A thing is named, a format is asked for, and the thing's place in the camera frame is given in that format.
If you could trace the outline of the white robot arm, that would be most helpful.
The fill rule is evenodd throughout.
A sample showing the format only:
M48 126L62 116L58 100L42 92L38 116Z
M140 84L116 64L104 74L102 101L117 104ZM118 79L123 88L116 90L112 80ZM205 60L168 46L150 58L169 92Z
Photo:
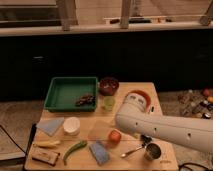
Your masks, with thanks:
M150 97L128 93L114 116L115 127L213 154L212 120L147 114L149 106Z

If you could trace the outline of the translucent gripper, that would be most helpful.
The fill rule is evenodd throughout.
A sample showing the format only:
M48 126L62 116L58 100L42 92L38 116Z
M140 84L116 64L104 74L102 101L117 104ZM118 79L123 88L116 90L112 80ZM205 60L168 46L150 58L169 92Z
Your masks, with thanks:
M89 140L107 140L109 133L115 129L112 121L96 121L88 133Z

